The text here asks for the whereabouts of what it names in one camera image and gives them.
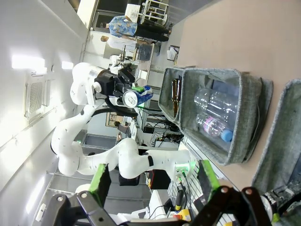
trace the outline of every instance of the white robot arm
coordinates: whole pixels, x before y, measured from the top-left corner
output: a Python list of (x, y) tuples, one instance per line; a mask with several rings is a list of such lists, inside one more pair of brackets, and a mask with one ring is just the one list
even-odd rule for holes
[(98, 165), (105, 163), (108, 164), (109, 170), (119, 165), (121, 176), (128, 179), (153, 169), (165, 170), (174, 181), (182, 175), (182, 171), (188, 175), (192, 164), (187, 150), (148, 150), (145, 155), (139, 155), (138, 145), (131, 138), (123, 139), (104, 153), (92, 156), (83, 154), (81, 145), (74, 142), (74, 138), (91, 120), (94, 112), (104, 104), (103, 99), (95, 100), (94, 96), (94, 90), (99, 93), (102, 91), (102, 86), (95, 82), (95, 78), (103, 70), (87, 63), (79, 63), (73, 69), (71, 98), (74, 103), (86, 106), (77, 116), (61, 121), (53, 133), (51, 147), (59, 157), (60, 172), (68, 176), (76, 171), (84, 175), (93, 175)]

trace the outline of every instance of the black pants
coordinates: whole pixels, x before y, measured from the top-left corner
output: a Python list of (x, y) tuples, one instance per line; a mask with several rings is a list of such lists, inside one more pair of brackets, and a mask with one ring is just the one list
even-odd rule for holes
[(168, 41), (168, 30), (159, 26), (138, 24), (135, 36), (140, 36), (158, 41)]

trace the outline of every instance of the gray fabric storage box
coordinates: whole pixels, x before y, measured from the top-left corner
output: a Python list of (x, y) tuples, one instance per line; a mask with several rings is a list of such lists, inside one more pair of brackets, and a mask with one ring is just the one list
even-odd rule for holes
[[(183, 71), (180, 109), (173, 117), (171, 80), (177, 78), (179, 68), (166, 70), (160, 93), (159, 106), (166, 117), (181, 129), (208, 157), (221, 165), (247, 161), (256, 147), (264, 126), (273, 84), (271, 81), (240, 73), (234, 69), (188, 68)], [(196, 123), (197, 107), (194, 96), (201, 87), (210, 88), (213, 80), (239, 87), (238, 112), (233, 140), (228, 145), (215, 144)]]
[(174, 106), (172, 102), (172, 80), (183, 76), (185, 69), (179, 67), (168, 67), (165, 69), (163, 83), (160, 91), (158, 105), (165, 117), (180, 128), (179, 110), (174, 117)]
[[(261, 194), (288, 183), (301, 154), (301, 79), (283, 90), (252, 186)], [(301, 208), (274, 225), (301, 225)]]

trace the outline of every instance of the plastic bottle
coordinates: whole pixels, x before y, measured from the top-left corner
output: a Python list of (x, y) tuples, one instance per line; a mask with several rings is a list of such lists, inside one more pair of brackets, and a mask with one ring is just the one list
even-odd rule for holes
[(207, 114), (226, 122), (230, 129), (234, 129), (238, 107), (237, 97), (203, 88), (195, 94), (194, 102)]
[(197, 123), (211, 137), (220, 137), (225, 142), (231, 142), (233, 132), (221, 121), (209, 116), (206, 113), (197, 115)]

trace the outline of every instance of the soda can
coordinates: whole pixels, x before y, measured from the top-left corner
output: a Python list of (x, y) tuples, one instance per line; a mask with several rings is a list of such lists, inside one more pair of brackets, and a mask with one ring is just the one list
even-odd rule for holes
[(148, 101), (154, 95), (152, 88), (149, 86), (144, 86), (143, 92), (138, 92), (135, 90), (128, 90), (123, 94), (122, 101), (123, 104), (128, 108), (134, 108), (138, 105)]

